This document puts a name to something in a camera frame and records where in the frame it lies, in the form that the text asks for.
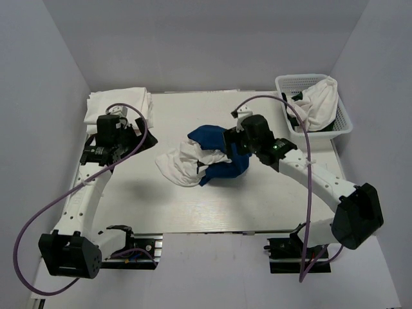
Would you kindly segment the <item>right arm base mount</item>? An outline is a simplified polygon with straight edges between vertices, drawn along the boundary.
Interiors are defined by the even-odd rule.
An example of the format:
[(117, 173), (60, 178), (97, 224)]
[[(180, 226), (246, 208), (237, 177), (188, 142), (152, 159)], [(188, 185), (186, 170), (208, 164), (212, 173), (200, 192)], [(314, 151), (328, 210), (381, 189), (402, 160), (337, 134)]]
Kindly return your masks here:
[[(294, 247), (288, 238), (269, 238), (264, 246), (268, 254), (271, 274), (299, 274), (301, 267), (301, 252)], [(328, 251), (325, 251), (317, 260), (309, 273), (331, 273), (331, 267), (326, 261), (329, 259)]]

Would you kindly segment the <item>white t-shirt black print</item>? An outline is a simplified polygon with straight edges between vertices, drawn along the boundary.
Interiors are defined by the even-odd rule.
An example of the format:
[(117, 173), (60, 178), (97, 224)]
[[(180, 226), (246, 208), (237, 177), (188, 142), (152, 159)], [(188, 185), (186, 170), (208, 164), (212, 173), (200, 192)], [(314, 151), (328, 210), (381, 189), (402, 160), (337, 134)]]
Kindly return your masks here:
[(170, 182), (181, 187), (195, 187), (213, 164), (228, 163), (232, 160), (220, 150), (203, 150), (194, 140), (180, 142), (173, 148), (156, 157), (155, 164), (161, 174)]

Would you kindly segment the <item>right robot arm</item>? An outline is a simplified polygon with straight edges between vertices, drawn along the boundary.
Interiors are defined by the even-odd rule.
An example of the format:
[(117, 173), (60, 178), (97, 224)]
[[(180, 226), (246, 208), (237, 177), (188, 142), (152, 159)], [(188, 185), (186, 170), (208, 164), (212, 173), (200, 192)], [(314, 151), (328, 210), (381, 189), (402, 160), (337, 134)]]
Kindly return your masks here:
[(296, 228), (290, 235), (291, 250), (307, 256), (315, 246), (340, 244), (355, 250), (384, 224), (378, 192), (365, 183), (355, 185), (309, 161), (302, 150), (285, 138), (275, 138), (267, 120), (251, 115), (223, 133), (228, 157), (234, 152), (253, 154), (273, 170), (290, 177), (318, 196), (334, 217)]

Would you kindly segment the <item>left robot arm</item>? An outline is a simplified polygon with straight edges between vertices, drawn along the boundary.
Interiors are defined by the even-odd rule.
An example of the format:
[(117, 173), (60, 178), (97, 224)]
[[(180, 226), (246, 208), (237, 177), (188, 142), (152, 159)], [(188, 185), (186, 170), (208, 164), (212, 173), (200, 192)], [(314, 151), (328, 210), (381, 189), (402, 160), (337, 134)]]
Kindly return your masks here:
[(110, 225), (92, 230), (93, 220), (115, 163), (128, 155), (152, 148), (158, 140), (149, 132), (145, 120), (132, 125), (124, 117), (107, 114), (97, 119), (97, 133), (83, 148), (76, 184), (80, 189), (68, 196), (62, 217), (49, 234), (39, 240), (41, 256), (52, 276), (93, 279), (102, 263), (113, 254), (128, 257), (135, 252), (133, 229)]

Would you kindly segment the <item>white t-shirt green trim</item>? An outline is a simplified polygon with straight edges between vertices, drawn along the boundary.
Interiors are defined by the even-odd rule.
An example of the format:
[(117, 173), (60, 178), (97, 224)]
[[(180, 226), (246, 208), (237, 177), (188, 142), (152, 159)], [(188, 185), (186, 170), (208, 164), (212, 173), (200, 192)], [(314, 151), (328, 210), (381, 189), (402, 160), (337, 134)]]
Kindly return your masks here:
[(286, 114), (294, 131), (302, 131), (295, 113), (299, 113), (309, 132), (333, 129), (339, 101), (337, 81), (334, 78), (317, 75), (284, 76), (278, 78), (277, 88), (283, 99), (293, 107), (286, 107)]

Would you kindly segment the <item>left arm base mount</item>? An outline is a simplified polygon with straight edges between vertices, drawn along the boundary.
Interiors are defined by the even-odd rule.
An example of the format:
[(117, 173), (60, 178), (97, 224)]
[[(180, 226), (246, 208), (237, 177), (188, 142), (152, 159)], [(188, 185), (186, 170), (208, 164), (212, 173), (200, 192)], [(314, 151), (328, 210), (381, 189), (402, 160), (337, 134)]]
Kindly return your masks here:
[(132, 235), (127, 245), (102, 263), (102, 269), (155, 270), (162, 254), (161, 234)]

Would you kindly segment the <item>blue Mickey Mouse t-shirt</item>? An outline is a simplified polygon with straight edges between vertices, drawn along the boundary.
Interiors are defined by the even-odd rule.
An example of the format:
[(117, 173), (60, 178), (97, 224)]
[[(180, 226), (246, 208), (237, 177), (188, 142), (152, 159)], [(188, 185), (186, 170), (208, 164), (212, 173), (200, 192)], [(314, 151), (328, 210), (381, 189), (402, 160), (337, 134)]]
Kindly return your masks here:
[(197, 172), (201, 175), (200, 186), (214, 178), (232, 179), (242, 175), (249, 168), (251, 154), (238, 154), (235, 145), (231, 145), (231, 157), (227, 156), (223, 132), (225, 128), (203, 125), (190, 132), (187, 138), (200, 147)]

